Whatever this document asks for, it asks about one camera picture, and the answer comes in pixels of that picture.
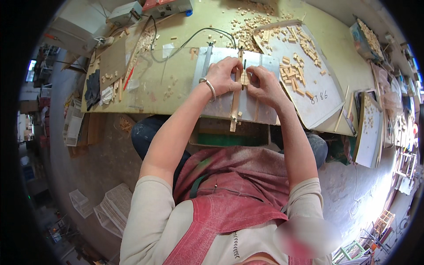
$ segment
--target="person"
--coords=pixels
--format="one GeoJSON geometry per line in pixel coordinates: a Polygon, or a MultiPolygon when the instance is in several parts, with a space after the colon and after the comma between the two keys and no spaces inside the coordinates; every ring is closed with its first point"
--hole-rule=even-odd
{"type": "MultiPolygon", "coordinates": [[[[192,156],[185,151],[212,89],[217,96],[241,90],[231,73],[242,69],[232,57],[211,64],[205,77],[211,87],[200,82],[173,115],[155,115],[132,128],[143,163],[120,264],[312,264],[282,253],[273,241],[277,227],[290,218],[323,219],[317,159],[273,72],[248,67],[247,92],[277,112],[284,154],[242,146],[192,156]]],[[[312,141],[316,149],[326,148],[312,141]]],[[[331,255],[313,261],[331,264],[331,255]]]]}

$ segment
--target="black cable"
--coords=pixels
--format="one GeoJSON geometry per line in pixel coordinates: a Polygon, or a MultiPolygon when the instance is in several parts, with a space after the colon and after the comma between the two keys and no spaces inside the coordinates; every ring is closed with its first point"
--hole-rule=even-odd
{"type": "Polygon", "coordinates": [[[199,29],[196,33],[194,33],[186,42],[184,42],[181,46],[180,46],[180,48],[178,48],[173,54],[171,54],[171,55],[169,55],[166,59],[164,59],[164,60],[162,60],[162,61],[159,61],[159,60],[157,60],[155,57],[154,57],[154,55],[153,55],[153,52],[152,52],[152,49],[153,49],[153,44],[154,44],[154,41],[156,40],[156,36],[157,36],[157,27],[156,27],[156,21],[155,21],[155,19],[152,17],[152,19],[153,19],[153,23],[154,23],[154,26],[155,26],[155,37],[153,38],[153,41],[152,41],[152,43],[150,44],[150,52],[151,52],[151,56],[152,56],[152,59],[155,61],[155,62],[157,62],[157,63],[163,63],[163,62],[165,62],[165,61],[167,61],[169,58],[171,58],[171,57],[173,57],[174,55],[176,55],[177,54],[177,52],[179,52],[179,51],[181,51],[181,49],[182,48],[184,48],[185,47],[185,45],[187,45],[187,43],[194,37],[194,36],[196,36],[196,34],[197,33],[199,33],[199,32],[201,32],[202,30],[206,30],[206,29],[208,29],[208,30],[212,30],[212,31],[215,31],[215,32],[218,32],[218,33],[225,33],[225,34],[227,34],[228,36],[231,36],[231,38],[232,38],[232,41],[233,41],[233,43],[234,43],[234,49],[237,49],[237,46],[236,46],[236,40],[234,39],[234,36],[232,36],[230,33],[228,33],[228,32],[226,32],[226,31],[223,31],[223,30],[220,30],[220,29],[217,29],[217,28],[202,28],[202,29],[199,29]]]}

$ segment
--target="workbench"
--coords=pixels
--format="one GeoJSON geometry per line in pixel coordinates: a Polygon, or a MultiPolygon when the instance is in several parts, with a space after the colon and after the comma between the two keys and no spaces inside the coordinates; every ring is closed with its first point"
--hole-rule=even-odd
{"type": "MultiPolygon", "coordinates": [[[[227,47],[230,42],[228,37],[220,38],[220,34],[213,31],[202,31],[195,35],[190,42],[175,56],[166,60],[162,59],[162,46],[173,43],[178,48],[187,41],[196,31],[213,28],[232,32],[230,21],[234,18],[243,21],[246,17],[252,17],[249,12],[245,16],[237,12],[239,7],[254,9],[255,3],[241,2],[237,0],[222,1],[194,1],[193,15],[187,17],[185,13],[175,14],[160,22],[157,20],[157,34],[160,37],[155,41],[155,49],[152,52],[144,52],[139,55],[139,64],[134,68],[130,78],[131,82],[138,81],[138,87],[131,91],[124,91],[122,101],[115,99],[108,105],[96,104],[89,112],[112,112],[112,113],[147,113],[171,115],[188,97],[192,87],[197,55],[190,54],[192,47],[205,47],[207,43],[216,40],[216,47],[227,47]],[[164,96],[172,88],[171,96],[164,96]]],[[[334,70],[343,93],[349,86],[347,99],[351,93],[358,89],[375,89],[371,66],[355,50],[353,37],[349,27],[329,14],[301,1],[283,1],[276,3],[270,1],[275,13],[272,22],[283,21],[283,14],[291,13],[294,19],[301,20],[309,28],[318,42],[327,61],[334,70]]],[[[140,38],[144,23],[138,23],[128,29],[129,35],[126,40],[126,54],[130,55],[140,38]]],[[[88,76],[99,68],[99,54],[92,55],[88,76]]],[[[86,111],[86,101],[82,100],[82,111],[86,111]]],[[[317,131],[352,135],[347,121],[342,118],[337,131],[334,132],[340,111],[336,112],[325,122],[315,128],[317,131]]],[[[353,124],[358,130],[356,108],[352,108],[353,124]]],[[[217,113],[216,117],[225,118],[227,114],[217,113]]]]}

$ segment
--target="handwritten number 8386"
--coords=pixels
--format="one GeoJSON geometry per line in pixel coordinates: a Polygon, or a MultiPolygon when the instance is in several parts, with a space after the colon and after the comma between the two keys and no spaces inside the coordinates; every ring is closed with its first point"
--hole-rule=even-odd
{"type": "MultiPolygon", "coordinates": [[[[328,95],[327,95],[327,90],[323,93],[321,92],[319,94],[321,100],[327,99],[328,95]]],[[[318,96],[315,96],[313,98],[311,98],[311,104],[314,105],[315,103],[318,103],[318,96]]]]}

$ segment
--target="white plastic basket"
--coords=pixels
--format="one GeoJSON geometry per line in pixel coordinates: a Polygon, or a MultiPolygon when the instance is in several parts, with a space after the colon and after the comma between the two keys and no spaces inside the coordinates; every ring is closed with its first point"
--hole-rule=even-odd
{"type": "Polygon", "coordinates": [[[131,208],[132,193],[125,183],[106,192],[100,207],[123,233],[131,208]]]}
{"type": "Polygon", "coordinates": [[[81,112],[81,101],[72,97],[63,126],[63,139],[66,146],[77,146],[84,113],[81,112]]]}
{"type": "Polygon", "coordinates": [[[93,207],[88,201],[88,198],[82,195],[78,189],[70,192],[69,197],[71,198],[71,202],[75,210],[77,210],[84,219],[93,213],[93,207]]]}
{"type": "Polygon", "coordinates": [[[122,232],[119,230],[119,228],[110,220],[110,218],[105,214],[103,209],[100,207],[100,205],[97,205],[94,207],[94,212],[96,213],[96,217],[100,222],[100,225],[106,229],[107,231],[111,232],[117,237],[122,238],[122,232]]]}

